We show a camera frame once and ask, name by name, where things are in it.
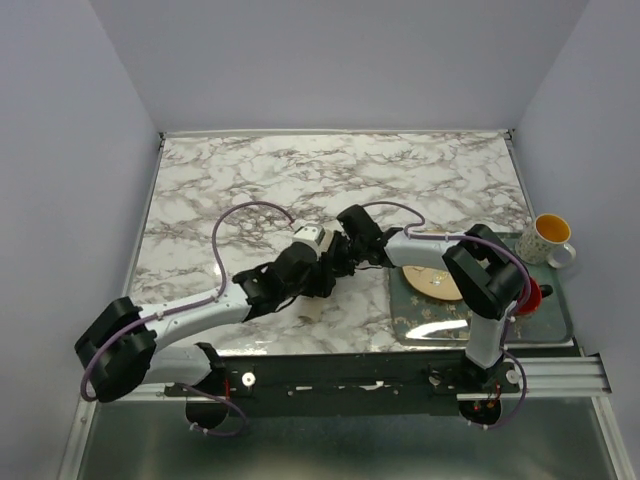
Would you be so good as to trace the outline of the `beige cloth napkin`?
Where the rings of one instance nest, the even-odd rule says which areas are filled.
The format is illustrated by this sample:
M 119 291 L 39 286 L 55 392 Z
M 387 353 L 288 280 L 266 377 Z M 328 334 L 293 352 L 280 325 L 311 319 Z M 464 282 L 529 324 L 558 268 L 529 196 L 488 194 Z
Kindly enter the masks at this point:
M 322 316 L 325 301 L 326 299 L 322 297 L 303 297 L 298 305 L 298 319 L 307 323 L 318 322 Z

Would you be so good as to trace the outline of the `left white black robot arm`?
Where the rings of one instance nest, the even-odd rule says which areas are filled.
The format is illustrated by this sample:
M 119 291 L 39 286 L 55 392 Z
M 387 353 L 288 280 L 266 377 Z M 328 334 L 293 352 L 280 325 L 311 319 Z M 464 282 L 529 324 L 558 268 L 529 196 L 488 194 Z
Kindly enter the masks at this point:
M 236 274 L 217 292 L 146 307 L 129 297 L 112 301 L 74 346 L 82 398 L 107 403 L 132 392 L 153 358 L 186 337 L 276 313 L 300 296 L 328 297 L 348 247 L 342 232 L 302 226 L 274 261 Z

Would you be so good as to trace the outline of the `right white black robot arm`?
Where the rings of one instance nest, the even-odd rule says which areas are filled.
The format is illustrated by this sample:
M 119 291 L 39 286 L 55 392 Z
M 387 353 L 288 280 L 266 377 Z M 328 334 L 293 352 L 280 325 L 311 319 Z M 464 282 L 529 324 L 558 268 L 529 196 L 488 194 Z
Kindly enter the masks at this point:
M 412 226 L 383 231 L 362 205 L 337 216 L 347 238 L 350 269 L 367 262 L 400 269 L 425 267 L 449 273 L 472 312 L 460 379 L 480 392 L 496 380 L 504 360 L 508 319 L 531 295 L 527 268 L 486 225 L 461 234 L 419 234 Z

